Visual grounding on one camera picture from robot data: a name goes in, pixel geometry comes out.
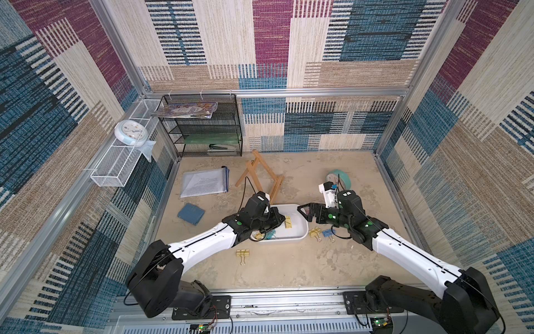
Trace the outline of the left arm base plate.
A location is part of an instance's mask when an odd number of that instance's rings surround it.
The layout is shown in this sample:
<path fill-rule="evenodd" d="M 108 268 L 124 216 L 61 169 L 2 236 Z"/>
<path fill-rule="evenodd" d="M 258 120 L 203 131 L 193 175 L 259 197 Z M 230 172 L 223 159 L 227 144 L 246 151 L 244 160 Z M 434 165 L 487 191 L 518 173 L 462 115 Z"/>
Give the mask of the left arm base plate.
<path fill-rule="evenodd" d="M 226 320 L 230 318 L 232 297 L 230 295 L 215 295 L 209 297 L 194 310 L 174 308 L 172 320 Z"/>

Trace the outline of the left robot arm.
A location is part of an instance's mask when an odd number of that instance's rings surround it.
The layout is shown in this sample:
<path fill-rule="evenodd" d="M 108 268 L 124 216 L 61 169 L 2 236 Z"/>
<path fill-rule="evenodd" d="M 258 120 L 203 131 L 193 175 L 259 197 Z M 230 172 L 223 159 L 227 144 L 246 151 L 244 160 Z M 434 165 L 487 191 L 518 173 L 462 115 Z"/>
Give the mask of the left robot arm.
<path fill-rule="evenodd" d="M 186 282 L 182 275 L 199 262 L 249 240 L 254 232 L 266 234 L 280 227 L 285 216 L 259 191 L 237 213 L 212 229 L 182 242 L 152 242 L 126 279 L 134 305 L 148 318 L 173 308 L 193 317 L 214 312 L 213 295 L 200 281 Z"/>

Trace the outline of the blue binder clip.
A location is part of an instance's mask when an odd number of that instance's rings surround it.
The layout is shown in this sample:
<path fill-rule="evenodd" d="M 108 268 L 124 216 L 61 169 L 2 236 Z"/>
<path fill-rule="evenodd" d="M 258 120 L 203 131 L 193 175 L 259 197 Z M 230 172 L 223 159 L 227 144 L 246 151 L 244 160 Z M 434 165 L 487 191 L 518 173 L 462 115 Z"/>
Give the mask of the blue binder clip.
<path fill-rule="evenodd" d="M 335 242 L 335 236 L 331 230 L 323 230 L 322 235 L 325 239 L 329 240 L 331 243 Z"/>

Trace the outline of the small wooden easel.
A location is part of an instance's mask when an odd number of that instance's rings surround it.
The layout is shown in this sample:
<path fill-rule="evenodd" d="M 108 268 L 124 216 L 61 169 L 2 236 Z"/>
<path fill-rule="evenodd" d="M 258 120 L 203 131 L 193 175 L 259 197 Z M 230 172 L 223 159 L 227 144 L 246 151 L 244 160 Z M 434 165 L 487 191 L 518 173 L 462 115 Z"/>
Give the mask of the small wooden easel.
<path fill-rule="evenodd" d="M 271 203 L 274 204 L 278 199 L 285 176 L 276 174 L 258 150 L 253 150 L 252 154 L 254 157 L 253 160 L 247 161 L 246 169 L 237 180 L 235 186 L 240 186 L 248 178 L 255 189 L 267 193 L 270 196 Z M 262 184 L 267 177 L 271 178 L 271 189 L 268 191 L 263 188 Z"/>

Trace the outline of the white plastic storage box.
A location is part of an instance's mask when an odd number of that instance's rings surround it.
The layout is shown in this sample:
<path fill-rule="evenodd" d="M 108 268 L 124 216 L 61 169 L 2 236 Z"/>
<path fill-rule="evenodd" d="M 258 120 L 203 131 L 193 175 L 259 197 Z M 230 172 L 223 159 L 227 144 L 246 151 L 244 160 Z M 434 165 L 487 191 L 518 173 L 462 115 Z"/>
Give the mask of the white plastic storage box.
<path fill-rule="evenodd" d="M 253 240 L 267 244 L 287 244 L 303 240 L 309 232 L 308 222 L 297 210 L 297 204 L 276 205 L 280 214 L 285 216 L 281 226 L 265 237 L 260 232 L 252 234 Z"/>

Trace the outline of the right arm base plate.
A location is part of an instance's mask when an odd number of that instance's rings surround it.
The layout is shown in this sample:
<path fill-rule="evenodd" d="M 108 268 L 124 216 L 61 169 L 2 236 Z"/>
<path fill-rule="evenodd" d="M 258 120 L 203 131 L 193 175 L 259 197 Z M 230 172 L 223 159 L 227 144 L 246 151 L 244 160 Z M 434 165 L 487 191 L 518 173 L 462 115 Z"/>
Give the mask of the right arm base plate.
<path fill-rule="evenodd" d="M 348 291 L 343 292 L 343 302 L 348 315 L 377 315 L 377 314 L 401 314 L 406 311 L 398 307 L 372 306 L 366 300 L 365 291 Z"/>

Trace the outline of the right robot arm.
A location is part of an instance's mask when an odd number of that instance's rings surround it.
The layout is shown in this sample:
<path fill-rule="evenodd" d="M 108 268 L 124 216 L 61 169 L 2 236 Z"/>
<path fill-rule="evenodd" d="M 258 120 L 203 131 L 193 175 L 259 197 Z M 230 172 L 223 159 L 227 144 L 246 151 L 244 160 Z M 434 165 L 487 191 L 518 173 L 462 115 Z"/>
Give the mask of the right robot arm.
<path fill-rule="evenodd" d="M 425 284 L 415 288 L 379 276 L 365 287 L 370 311 L 401 308 L 439 324 L 447 333 L 486 333 L 503 317 L 487 279 L 477 269 L 448 264 L 408 242 L 386 223 L 364 211 L 353 190 L 325 191 L 325 203 L 298 212 L 309 222 L 347 229 L 350 239 L 390 259 Z"/>

